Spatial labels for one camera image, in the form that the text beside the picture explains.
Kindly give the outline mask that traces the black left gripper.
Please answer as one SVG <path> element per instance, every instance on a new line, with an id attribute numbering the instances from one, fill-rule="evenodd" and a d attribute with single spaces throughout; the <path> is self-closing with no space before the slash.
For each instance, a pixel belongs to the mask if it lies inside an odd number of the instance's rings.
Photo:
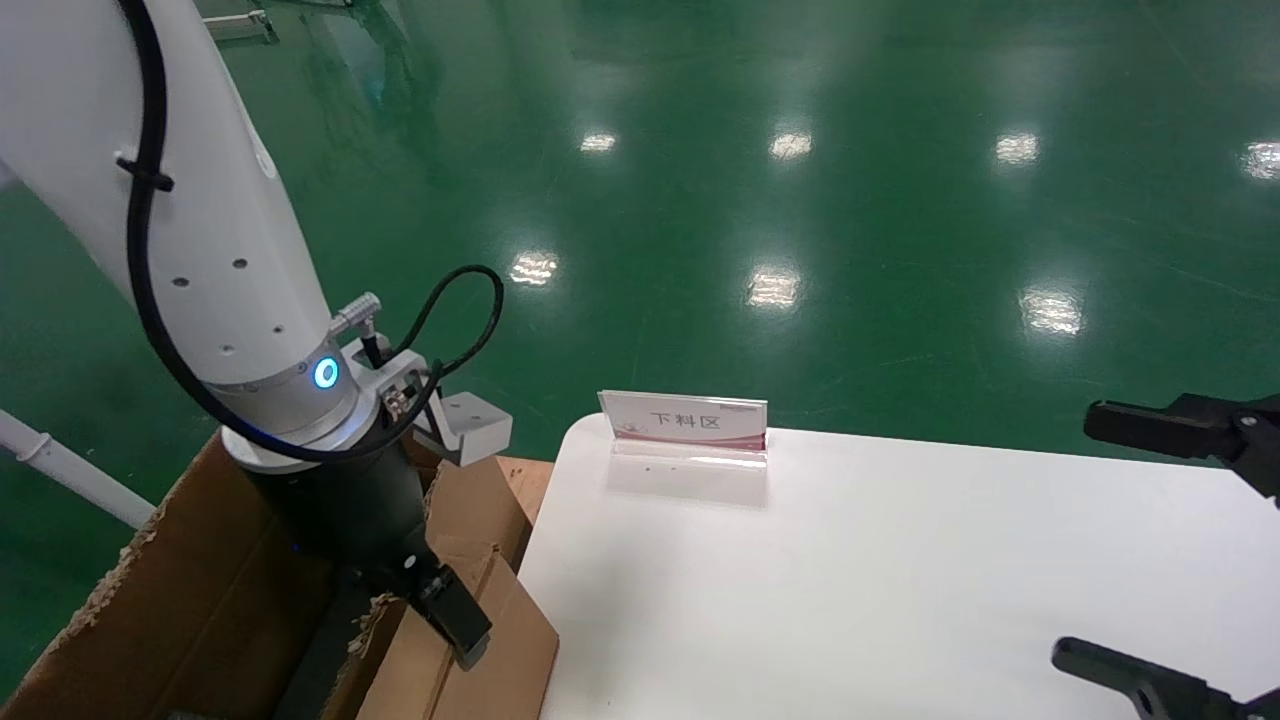
<path id="1" fill-rule="evenodd" d="M 246 474 L 302 551 L 372 579 L 396 579 L 396 593 L 449 646 L 460 669 L 479 664 L 492 621 L 429 547 L 422 483 L 402 442 L 346 462 Z"/>

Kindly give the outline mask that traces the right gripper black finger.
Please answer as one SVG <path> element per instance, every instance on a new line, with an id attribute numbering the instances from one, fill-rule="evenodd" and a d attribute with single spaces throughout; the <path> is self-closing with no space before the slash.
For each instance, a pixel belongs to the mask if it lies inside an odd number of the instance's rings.
<path id="1" fill-rule="evenodd" d="M 1240 702 L 1198 676 L 1070 635 L 1055 642 L 1051 664 L 1126 697 L 1140 719 L 1279 717 L 1276 687 Z"/>
<path id="2" fill-rule="evenodd" d="M 1213 459 L 1265 498 L 1279 496 L 1279 396 L 1231 401 L 1180 395 L 1166 407 L 1093 402 L 1092 439 L 1170 457 Z"/>

